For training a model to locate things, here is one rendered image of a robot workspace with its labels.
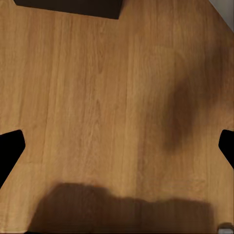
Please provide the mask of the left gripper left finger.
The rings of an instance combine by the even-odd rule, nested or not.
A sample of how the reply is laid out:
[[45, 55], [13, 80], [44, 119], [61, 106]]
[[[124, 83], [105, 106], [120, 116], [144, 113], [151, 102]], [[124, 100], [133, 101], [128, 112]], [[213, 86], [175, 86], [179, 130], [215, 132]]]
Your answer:
[[0, 135], [0, 188], [25, 149], [21, 130]]

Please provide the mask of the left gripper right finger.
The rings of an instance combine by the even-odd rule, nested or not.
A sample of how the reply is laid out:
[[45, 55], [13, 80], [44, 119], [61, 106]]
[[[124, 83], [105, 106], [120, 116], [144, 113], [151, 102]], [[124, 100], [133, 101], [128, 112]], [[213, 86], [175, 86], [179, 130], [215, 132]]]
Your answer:
[[218, 147], [234, 169], [234, 132], [222, 130]]

